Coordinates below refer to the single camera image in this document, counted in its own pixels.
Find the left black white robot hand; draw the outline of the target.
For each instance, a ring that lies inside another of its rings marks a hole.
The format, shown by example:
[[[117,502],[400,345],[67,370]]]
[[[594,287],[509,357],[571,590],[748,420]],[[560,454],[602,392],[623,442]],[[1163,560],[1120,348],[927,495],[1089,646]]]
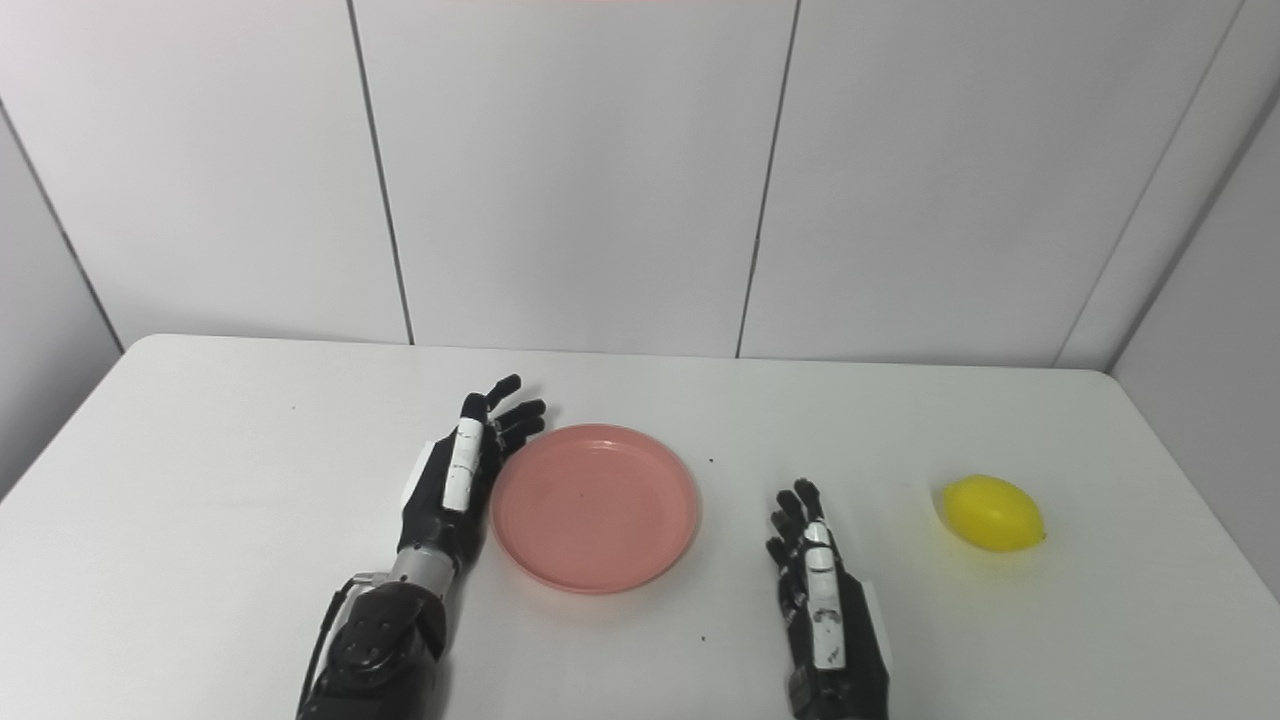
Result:
[[[521,387],[522,378],[511,374],[486,393],[468,395],[453,430],[428,447],[402,507],[398,551],[435,548],[457,568],[475,564],[498,475],[547,427],[541,398],[499,410]]]

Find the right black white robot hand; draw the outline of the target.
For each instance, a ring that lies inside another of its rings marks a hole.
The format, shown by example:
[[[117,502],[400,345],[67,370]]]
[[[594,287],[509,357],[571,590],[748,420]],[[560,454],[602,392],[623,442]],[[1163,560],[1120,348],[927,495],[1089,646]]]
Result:
[[[765,551],[792,670],[795,719],[887,719],[890,671],[869,585],[844,565],[818,487],[799,478],[774,497]]]

